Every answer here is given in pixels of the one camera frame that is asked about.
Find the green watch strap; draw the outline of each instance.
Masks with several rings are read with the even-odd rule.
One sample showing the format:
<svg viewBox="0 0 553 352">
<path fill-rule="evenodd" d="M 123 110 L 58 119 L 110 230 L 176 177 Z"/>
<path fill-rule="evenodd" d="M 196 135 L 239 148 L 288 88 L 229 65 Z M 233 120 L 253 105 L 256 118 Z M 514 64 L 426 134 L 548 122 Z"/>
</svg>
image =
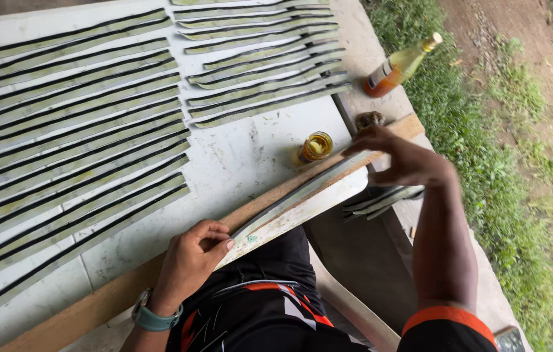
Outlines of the green watch strap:
<svg viewBox="0 0 553 352">
<path fill-rule="evenodd" d="M 179 306 L 179 311 L 170 317 L 158 316 L 151 312 L 150 309 L 141 306 L 133 317 L 133 322 L 135 325 L 148 331 L 166 331 L 173 328 L 178 323 L 179 317 L 182 313 L 182 304 Z"/>
</svg>

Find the bottle cap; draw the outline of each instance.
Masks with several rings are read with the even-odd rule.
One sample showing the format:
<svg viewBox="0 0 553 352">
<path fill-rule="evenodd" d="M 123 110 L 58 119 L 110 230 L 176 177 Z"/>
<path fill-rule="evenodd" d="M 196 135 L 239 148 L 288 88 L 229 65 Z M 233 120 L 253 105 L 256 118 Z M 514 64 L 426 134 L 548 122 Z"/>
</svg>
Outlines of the bottle cap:
<svg viewBox="0 0 553 352">
<path fill-rule="evenodd" d="M 422 48 L 425 50 L 425 51 L 431 51 L 433 49 L 435 49 L 436 45 L 443 42 L 444 39 L 442 38 L 442 36 L 435 32 L 433 33 L 432 36 L 430 36 L 427 40 L 424 41 L 424 44 L 422 45 Z"/>
</svg>

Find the wooden board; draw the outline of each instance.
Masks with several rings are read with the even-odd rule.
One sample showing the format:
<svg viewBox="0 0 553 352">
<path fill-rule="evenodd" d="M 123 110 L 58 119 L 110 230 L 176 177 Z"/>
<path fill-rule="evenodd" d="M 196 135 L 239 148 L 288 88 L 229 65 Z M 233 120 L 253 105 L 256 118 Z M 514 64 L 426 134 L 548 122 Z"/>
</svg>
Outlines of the wooden board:
<svg viewBox="0 0 553 352">
<path fill-rule="evenodd" d="M 424 132 L 424 128 L 415 114 L 405 116 L 391 124 L 389 128 L 392 132 L 406 140 L 411 140 Z M 317 192 L 364 167 L 382 154 L 381 152 L 371 154 L 366 160 L 353 165 L 348 171 L 327 182 Z M 336 154 L 313 165 L 305 172 L 296 175 L 296 177 L 235 210 L 221 221 L 231 229 L 232 233 L 266 207 L 269 207 L 340 160 L 343 160 L 343 156 Z M 84 334 L 107 323 L 113 317 L 130 308 L 142 291 L 154 286 L 159 275 L 164 254 L 159 254 L 139 267 L 128 271 L 69 308 L 64 309 L 59 314 L 52 316 L 32 330 L 1 347 L 0 352 L 56 352 L 77 341 Z"/>
</svg>

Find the person's left hand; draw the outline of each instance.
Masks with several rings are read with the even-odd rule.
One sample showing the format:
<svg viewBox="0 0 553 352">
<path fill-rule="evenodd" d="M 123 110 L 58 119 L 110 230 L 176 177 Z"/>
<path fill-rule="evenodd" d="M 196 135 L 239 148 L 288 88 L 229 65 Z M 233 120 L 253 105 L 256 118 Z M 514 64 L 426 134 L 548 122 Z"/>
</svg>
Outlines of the person's left hand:
<svg viewBox="0 0 553 352">
<path fill-rule="evenodd" d="M 229 252 L 235 241 L 229 228 L 215 220 L 201 220 L 187 232 L 174 236 L 166 252 L 149 309 L 172 316 L 182 301 L 196 292 Z"/>
</svg>

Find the bottle label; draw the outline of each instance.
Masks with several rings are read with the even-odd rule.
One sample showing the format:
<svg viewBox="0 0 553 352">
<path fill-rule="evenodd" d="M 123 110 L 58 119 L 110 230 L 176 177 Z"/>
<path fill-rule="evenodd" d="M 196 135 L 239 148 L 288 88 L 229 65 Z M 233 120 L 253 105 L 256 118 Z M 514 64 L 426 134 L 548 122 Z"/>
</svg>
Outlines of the bottle label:
<svg viewBox="0 0 553 352">
<path fill-rule="evenodd" d="M 370 76 L 368 76 L 368 84 L 370 85 L 370 88 L 376 87 L 379 83 L 381 83 L 383 78 L 390 74 L 390 72 L 391 62 L 390 59 L 387 58 L 387 60 L 385 60 L 385 62 L 381 64 L 381 66 L 375 69 L 374 72 L 372 72 Z"/>
</svg>

